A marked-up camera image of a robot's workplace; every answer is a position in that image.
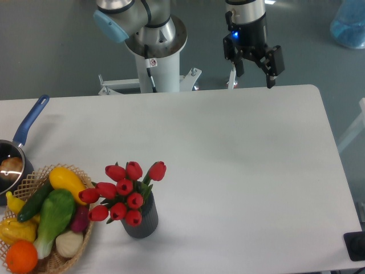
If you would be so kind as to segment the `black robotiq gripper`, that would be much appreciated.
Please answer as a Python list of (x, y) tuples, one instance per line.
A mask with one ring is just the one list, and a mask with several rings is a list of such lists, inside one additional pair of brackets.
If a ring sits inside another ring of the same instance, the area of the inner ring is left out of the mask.
[(244, 74), (242, 58), (255, 61), (264, 72), (267, 88), (275, 86), (276, 77), (285, 70), (282, 47), (268, 47), (266, 13), (250, 22), (233, 20), (231, 34), (223, 39), (224, 57), (236, 69), (236, 77)]

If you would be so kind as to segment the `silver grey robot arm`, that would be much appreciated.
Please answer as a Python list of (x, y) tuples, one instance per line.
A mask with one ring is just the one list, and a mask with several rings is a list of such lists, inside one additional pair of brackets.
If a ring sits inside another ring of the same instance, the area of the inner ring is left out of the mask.
[[(201, 70), (180, 74), (180, 52), (187, 30), (171, 14), (170, 1), (97, 1), (94, 21), (115, 43), (125, 43), (134, 55), (142, 93), (196, 90)], [(264, 1), (226, 1), (228, 35), (223, 38), (224, 58), (231, 62), (228, 88), (244, 73), (244, 60), (254, 62), (272, 88), (285, 69), (282, 49), (267, 44)]]

